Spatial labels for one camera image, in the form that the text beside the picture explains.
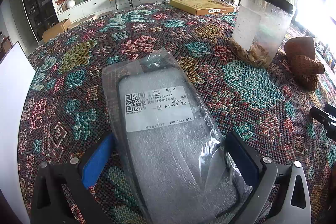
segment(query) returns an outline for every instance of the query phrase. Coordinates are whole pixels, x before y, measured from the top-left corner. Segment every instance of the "box label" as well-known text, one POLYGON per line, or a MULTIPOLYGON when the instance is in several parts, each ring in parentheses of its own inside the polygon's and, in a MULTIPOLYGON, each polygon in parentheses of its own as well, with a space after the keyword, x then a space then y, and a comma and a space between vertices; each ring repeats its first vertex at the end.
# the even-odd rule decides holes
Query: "box label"
POLYGON ((261 16, 240 5, 238 17, 232 38, 244 48, 249 50, 255 34, 257 33, 261 16))
POLYGON ((194 120, 183 86, 125 95, 126 131, 160 128, 194 120))
POLYGON ((219 13, 221 10, 220 9, 210 9, 208 12, 209 13, 219 13))

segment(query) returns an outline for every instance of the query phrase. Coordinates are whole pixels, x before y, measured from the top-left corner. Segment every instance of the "tv cabinet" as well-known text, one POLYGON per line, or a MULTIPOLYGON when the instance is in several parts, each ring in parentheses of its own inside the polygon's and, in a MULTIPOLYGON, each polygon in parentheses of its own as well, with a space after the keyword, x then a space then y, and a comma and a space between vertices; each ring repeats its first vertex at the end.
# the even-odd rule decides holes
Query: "tv cabinet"
MULTIPOLYGON (((133 6, 155 3, 163 0, 133 0, 133 6)), ((119 0, 119 10, 130 9, 128 0, 119 0)), ((86 17, 88 15, 100 15, 109 11, 117 12, 114 1, 110 0, 87 0, 75 5, 73 8, 65 10, 57 15, 59 21, 69 18, 71 22, 86 17)))

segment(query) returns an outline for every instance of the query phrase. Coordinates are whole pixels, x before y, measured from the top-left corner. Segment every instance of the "phone case in plastic packaging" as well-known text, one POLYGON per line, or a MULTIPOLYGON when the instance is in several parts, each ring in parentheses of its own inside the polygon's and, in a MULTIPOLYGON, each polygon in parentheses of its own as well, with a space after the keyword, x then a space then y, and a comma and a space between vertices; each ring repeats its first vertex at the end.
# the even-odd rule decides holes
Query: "phone case in plastic packaging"
POLYGON ((215 121, 164 48, 102 72, 128 183, 148 223, 229 223, 252 191, 215 121))

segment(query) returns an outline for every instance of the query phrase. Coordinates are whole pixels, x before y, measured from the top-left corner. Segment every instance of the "patterned tablecloth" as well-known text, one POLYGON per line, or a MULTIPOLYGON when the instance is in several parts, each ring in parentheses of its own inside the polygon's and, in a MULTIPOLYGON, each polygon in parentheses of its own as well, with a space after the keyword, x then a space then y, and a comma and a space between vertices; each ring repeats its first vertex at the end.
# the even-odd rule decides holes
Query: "patterned tablecloth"
MULTIPOLYGON (((165 47, 224 136, 235 129, 261 156, 281 164, 302 162, 314 222, 325 208, 336 145, 308 112, 314 105, 335 105, 336 88, 324 74, 315 92, 302 90, 293 80, 283 48, 268 69, 239 61, 228 47, 236 15, 195 17, 168 4, 149 5, 83 23, 33 52, 29 60, 37 71, 18 138, 20 185, 28 212, 39 164, 80 157, 110 130, 102 69, 165 47)), ((296 35, 289 29, 285 40, 296 35)), ((74 215, 84 223, 66 186, 64 190, 74 215)), ((145 222, 116 153, 90 191, 114 223, 145 222)))

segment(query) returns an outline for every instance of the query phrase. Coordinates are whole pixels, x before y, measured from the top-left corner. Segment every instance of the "round white vase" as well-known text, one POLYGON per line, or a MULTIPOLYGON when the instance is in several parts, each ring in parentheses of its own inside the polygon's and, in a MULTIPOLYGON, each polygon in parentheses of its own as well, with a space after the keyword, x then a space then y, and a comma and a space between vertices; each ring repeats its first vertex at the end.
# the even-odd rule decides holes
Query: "round white vase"
POLYGON ((69 0, 67 2, 67 8, 70 9, 76 5, 76 2, 74 0, 69 0))

